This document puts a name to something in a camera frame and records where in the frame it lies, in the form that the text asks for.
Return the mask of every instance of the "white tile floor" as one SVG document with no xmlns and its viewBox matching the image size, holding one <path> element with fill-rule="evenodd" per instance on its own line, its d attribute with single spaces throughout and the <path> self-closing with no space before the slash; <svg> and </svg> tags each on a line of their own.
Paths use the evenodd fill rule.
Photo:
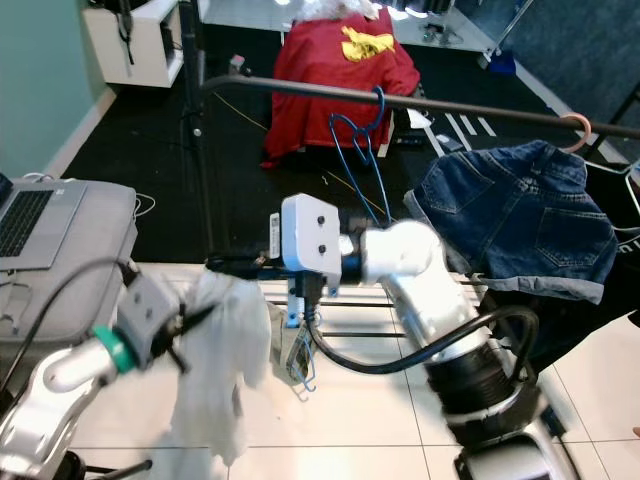
<svg viewBox="0 0 640 480">
<path fill-rule="evenodd" d="M 291 23 L 301 4 L 301 0 L 292 0 L 286 6 L 278 5 L 274 0 L 210 0 L 208 7 L 203 6 L 201 16 L 205 23 L 288 31 L 288 27 L 283 27 L 283 24 Z M 400 43 L 439 46 L 437 43 L 431 44 L 423 41 L 422 26 L 426 25 L 427 21 L 414 17 L 399 21 L 394 20 L 393 29 L 396 38 Z M 448 25 L 459 36 L 459 38 L 452 40 L 452 45 L 449 48 L 480 52 L 490 47 L 486 36 L 482 35 L 478 28 L 457 9 L 453 9 L 448 19 Z"/>
<path fill-rule="evenodd" d="M 191 265 L 142 265 L 178 289 L 201 270 Z M 271 300 L 284 286 L 263 286 Z M 387 301 L 375 288 L 344 289 L 344 301 Z M 324 329 L 392 331 L 387 307 L 322 308 Z M 395 339 L 332 339 L 347 355 L 369 362 L 400 357 L 409 346 Z M 640 440 L 640 330 L 620 319 L 592 335 L 542 376 L 544 390 L 569 429 L 567 441 L 585 480 L 636 479 Z M 291 388 L 270 375 L 258 391 L 243 392 L 249 448 L 227 469 L 211 465 L 215 479 L 391 477 L 453 480 L 459 448 L 439 415 L 421 367 L 384 377 L 362 376 L 316 355 L 317 390 Z M 74 449 L 89 463 L 126 466 L 145 458 L 167 429 L 177 374 L 166 362 L 131 374 L 105 389 L 83 415 Z M 201 449 L 189 449 L 201 459 Z"/>
</svg>

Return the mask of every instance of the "jeans pocket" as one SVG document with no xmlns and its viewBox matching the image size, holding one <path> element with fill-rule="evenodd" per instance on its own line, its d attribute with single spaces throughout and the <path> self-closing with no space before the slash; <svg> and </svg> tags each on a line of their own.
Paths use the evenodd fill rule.
<svg viewBox="0 0 640 480">
<path fill-rule="evenodd" d="M 613 237 L 604 213 L 545 208 L 536 250 L 558 267 L 593 266 Z"/>
<path fill-rule="evenodd" d="M 482 175 L 463 155 L 440 160 L 422 183 L 429 207 L 447 213 L 459 213 L 482 195 L 493 181 Z"/>
</svg>

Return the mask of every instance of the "denim shorts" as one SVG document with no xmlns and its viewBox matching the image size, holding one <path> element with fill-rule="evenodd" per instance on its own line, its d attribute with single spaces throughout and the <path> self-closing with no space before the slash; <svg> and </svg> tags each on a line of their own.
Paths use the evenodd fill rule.
<svg viewBox="0 0 640 480">
<path fill-rule="evenodd" d="M 597 304 L 617 241 L 586 179 L 582 158 L 537 140 L 439 158 L 405 204 L 439 233 L 456 271 L 496 290 Z"/>
</svg>

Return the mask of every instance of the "blue wall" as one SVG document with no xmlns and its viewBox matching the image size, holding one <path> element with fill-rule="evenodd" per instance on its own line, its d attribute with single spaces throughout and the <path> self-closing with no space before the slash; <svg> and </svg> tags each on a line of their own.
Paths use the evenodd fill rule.
<svg viewBox="0 0 640 480">
<path fill-rule="evenodd" d="M 84 5 L 0 1 L 0 170 L 9 176 L 45 169 L 106 88 Z"/>
<path fill-rule="evenodd" d="M 514 0 L 459 0 L 458 8 L 496 38 Z M 505 45 L 517 60 L 575 110 L 608 121 L 640 81 L 638 0 L 535 0 Z M 640 128 L 640 103 L 623 119 Z M 640 142 L 615 141 L 630 160 Z"/>
</svg>

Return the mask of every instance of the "yellow wire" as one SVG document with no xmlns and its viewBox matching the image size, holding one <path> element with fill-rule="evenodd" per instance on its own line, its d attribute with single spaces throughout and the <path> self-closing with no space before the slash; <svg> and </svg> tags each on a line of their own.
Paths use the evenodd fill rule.
<svg viewBox="0 0 640 480">
<path fill-rule="evenodd" d="M 234 107 L 233 105 L 231 105 L 228 101 L 226 101 L 218 92 L 213 92 L 213 94 L 218 98 L 218 100 L 220 100 L 222 103 L 224 103 L 227 107 L 229 107 L 231 110 L 233 110 L 234 112 L 236 112 L 238 115 L 240 115 L 242 118 L 244 118 L 245 120 L 247 120 L 248 122 L 254 124 L 256 127 L 261 128 L 262 130 L 264 130 L 265 132 L 269 131 L 269 129 L 267 127 L 265 127 L 264 125 L 262 125 L 259 122 L 256 122 L 253 118 L 249 117 L 248 115 L 246 115 L 245 113 L 241 112 L 240 110 L 238 110 L 236 107 Z M 352 192 L 355 193 L 356 189 L 353 188 L 353 186 L 351 184 L 349 184 L 347 181 L 345 181 L 344 179 L 340 178 L 338 175 L 336 175 L 333 172 L 330 172 L 329 170 L 327 170 L 326 168 L 321 167 L 320 165 L 318 165 L 315 162 L 311 162 L 313 163 L 316 167 L 318 167 L 320 170 L 324 171 L 327 175 L 333 177 L 335 180 L 337 180 L 338 182 L 340 182 L 341 184 L 343 184 L 345 187 L 347 187 L 349 190 L 351 190 Z M 383 215 L 386 214 L 386 212 L 377 204 L 375 204 L 374 202 L 372 202 L 371 200 L 369 200 L 364 194 L 362 195 L 364 197 L 364 199 L 367 201 L 367 203 L 369 205 L 371 205 L 373 208 L 375 208 L 376 210 L 378 210 L 380 213 L 382 213 Z"/>
</svg>

